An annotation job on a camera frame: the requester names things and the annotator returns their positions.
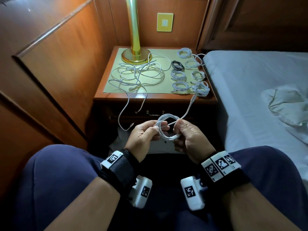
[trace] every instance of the qr code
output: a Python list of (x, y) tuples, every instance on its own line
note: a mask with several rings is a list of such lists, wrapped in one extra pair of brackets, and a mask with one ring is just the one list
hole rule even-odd
[(148, 197), (148, 195), (149, 195), (149, 192), (150, 192), (150, 188), (149, 187), (146, 187), (146, 186), (144, 186), (143, 187), (143, 190), (142, 190), (142, 192), (141, 192), (141, 196), (143, 196), (143, 197)]
[(209, 166), (205, 167), (204, 169), (210, 175), (210, 177), (212, 177), (213, 175), (218, 173), (217, 168), (213, 164), (210, 164)]
[(193, 190), (192, 186), (185, 187), (184, 190), (185, 190), (187, 198), (191, 198), (191, 197), (196, 196), (196, 193)]
[(230, 164), (233, 164), (236, 162), (230, 155), (225, 155), (224, 157)]
[(228, 163), (226, 162), (226, 160), (221, 157), (220, 159), (216, 160), (215, 163), (218, 165), (218, 167), (222, 170), (226, 167), (228, 167)]
[(113, 163), (116, 159), (118, 159), (118, 156), (116, 156), (115, 154), (112, 154), (109, 158), (108, 158), (108, 162), (109, 163)]

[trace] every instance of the person's left hand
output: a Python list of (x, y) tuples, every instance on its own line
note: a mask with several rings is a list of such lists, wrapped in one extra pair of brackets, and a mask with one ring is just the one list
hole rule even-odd
[[(136, 159), (141, 162), (144, 160), (150, 149), (151, 140), (159, 140), (158, 126), (154, 126), (157, 120), (151, 120), (135, 126), (129, 136), (125, 149), (129, 150)], [(161, 123), (162, 131), (168, 131), (170, 127), (166, 121)]]

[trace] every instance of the yellow wall plate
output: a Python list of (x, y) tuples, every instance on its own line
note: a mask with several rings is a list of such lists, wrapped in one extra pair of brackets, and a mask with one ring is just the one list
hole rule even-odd
[(173, 23), (172, 13), (157, 13), (157, 31), (171, 32)]

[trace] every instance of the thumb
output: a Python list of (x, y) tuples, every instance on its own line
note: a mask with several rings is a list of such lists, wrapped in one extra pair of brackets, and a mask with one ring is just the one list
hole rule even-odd
[(145, 138), (147, 141), (151, 141), (154, 135), (156, 135), (159, 131), (158, 126), (149, 127), (146, 129), (146, 131), (143, 133), (142, 137)]
[(179, 119), (174, 125), (174, 129), (180, 132), (185, 137), (187, 137), (192, 132), (190, 129), (190, 125), (191, 125), (190, 122), (183, 119)]

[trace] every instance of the lamp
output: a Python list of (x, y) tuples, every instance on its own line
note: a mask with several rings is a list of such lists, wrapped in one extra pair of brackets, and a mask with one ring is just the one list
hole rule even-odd
[(140, 47), (137, 0), (126, 0), (126, 5), (132, 46), (123, 51), (121, 54), (122, 60), (134, 65), (147, 63), (150, 51)]

